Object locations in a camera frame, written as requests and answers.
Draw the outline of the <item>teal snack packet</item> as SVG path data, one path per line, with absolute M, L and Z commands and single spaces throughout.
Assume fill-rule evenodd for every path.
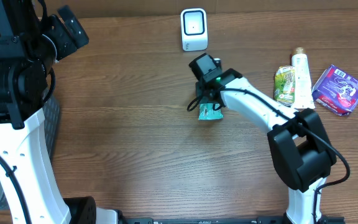
M 221 110 L 213 110 L 213 105 L 213 103 L 200 104 L 200 113 L 198 117 L 200 121 L 212 121 L 224 118 Z

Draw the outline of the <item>green juice pouch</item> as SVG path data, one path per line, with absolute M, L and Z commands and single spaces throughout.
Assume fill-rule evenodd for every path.
M 295 68 L 286 65 L 280 67 L 274 76 L 273 98 L 285 106 L 295 101 Z

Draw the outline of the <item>white tube gold cap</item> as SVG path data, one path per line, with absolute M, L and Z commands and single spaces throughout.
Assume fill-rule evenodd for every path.
M 292 108 L 315 109 L 311 88 L 311 76 L 306 50 L 297 47 L 291 55 L 291 65 L 295 68 L 295 100 Z

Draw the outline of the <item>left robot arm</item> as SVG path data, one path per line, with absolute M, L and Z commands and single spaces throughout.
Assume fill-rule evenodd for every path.
M 0 183 L 14 223 L 119 221 L 93 197 L 62 197 L 45 141 L 53 65 L 88 42 L 68 6 L 38 16 L 32 1 L 0 1 Z

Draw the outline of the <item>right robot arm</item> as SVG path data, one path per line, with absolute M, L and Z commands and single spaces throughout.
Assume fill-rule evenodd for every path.
M 243 115 L 267 135 L 276 173 L 288 187 L 284 223 L 324 223 L 321 190 L 336 163 L 336 155 L 318 114 L 312 109 L 289 108 L 256 89 L 245 76 L 201 54 L 190 62 L 197 97 L 212 101 L 214 110 L 225 107 Z

